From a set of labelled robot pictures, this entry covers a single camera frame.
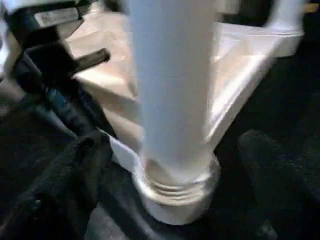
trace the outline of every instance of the white plastic part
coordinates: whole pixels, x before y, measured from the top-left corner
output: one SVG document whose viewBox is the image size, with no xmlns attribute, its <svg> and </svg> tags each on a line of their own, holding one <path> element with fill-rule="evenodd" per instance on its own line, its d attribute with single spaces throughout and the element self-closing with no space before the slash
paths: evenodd
<svg viewBox="0 0 320 240">
<path fill-rule="evenodd" d="M 80 0 L 2 0 L 5 8 L 9 13 L 13 13 L 18 9 L 26 7 L 39 6 L 45 4 L 65 3 L 71 1 L 77 4 Z"/>
<path fill-rule="evenodd" d="M 306 3 L 306 0 L 275 1 L 267 27 L 278 33 L 303 31 L 304 3 Z"/>
<path fill-rule="evenodd" d="M 283 38 L 277 57 L 295 54 L 304 35 L 303 14 L 307 0 L 277 0 L 273 4 L 266 27 L 274 35 Z"/>
</svg>

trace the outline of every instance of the white label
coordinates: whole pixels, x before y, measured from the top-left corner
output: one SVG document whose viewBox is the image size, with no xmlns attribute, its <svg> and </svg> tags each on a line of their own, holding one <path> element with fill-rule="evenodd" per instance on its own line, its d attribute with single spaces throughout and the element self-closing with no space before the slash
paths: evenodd
<svg viewBox="0 0 320 240">
<path fill-rule="evenodd" d="M 40 27 L 50 27 L 62 24 L 79 18 L 78 11 L 75 7 L 64 8 L 52 11 L 38 12 L 34 15 Z"/>
</svg>

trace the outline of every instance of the white pole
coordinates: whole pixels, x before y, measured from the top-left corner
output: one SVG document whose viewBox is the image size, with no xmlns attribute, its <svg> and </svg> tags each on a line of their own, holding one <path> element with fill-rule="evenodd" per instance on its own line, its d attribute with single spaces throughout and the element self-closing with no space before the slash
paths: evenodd
<svg viewBox="0 0 320 240">
<path fill-rule="evenodd" d="M 276 0 L 267 27 L 275 32 L 302 32 L 302 17 L 306 0 Z"/>
<path fill-rule="evenodd" d="M 144 127 L 142 163 L 136 168 L 139 172 L 142 167 L 142 173 L 136 172 L 136 185 L 155 218 L 185 224 L 194 220 L 194 212 L 173 216 L 175 211 L 163 206 L 191 203 L 194 208 L 195 201 L 201 202 L 213 188 L 206 185 L 212 180 L 208 175 L 215 161 L 204 131 L 213 84 L 214 1 L 130 0 L 129 11 Z M 195 189 L 199 182 L 201 187 Z M 190 192 L 192 198 L 201 197 L 178 200 Z M 201 212 L 200 208 L 192 211 Z"/>
</svg>

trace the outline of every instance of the black fabric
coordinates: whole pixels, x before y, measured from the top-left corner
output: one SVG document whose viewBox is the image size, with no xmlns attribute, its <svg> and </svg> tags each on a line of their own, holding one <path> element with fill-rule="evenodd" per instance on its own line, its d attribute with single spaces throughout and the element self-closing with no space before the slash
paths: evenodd
<svg viewBox="0 0 320 240">
<path fill-rule="evenodd" d="M 112 150 L 105 134 L 69 135 L 27 97 L 0 123 L 0 239 L 83 239 Z"/>
<path fill-rule="evenodd" d="M 315 239 L 320 227 L 319 161 L 291 154 L 253 130 L 241 136 L 239 150 L 261 211 L 280 239 Z"/>
</svg>

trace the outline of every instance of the metal base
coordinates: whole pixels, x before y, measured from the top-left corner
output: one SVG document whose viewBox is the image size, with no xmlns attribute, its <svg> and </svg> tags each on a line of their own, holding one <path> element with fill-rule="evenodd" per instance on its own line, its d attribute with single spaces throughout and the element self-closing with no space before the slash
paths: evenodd
<svg viewBox="0 0 320 240">
<path fill-rule="evenodd" d="M 132 178 L 145 208 L 156 220 L 169 225 L 185 225 L 208 209 L 220 176 L 220 165 L 215 156 L 208 171 L 188 184 L 161 183 L 150 176 L 154 170 L 161 174 L 154 162 L 142 157 L 134 167 Z"/>
</svg>

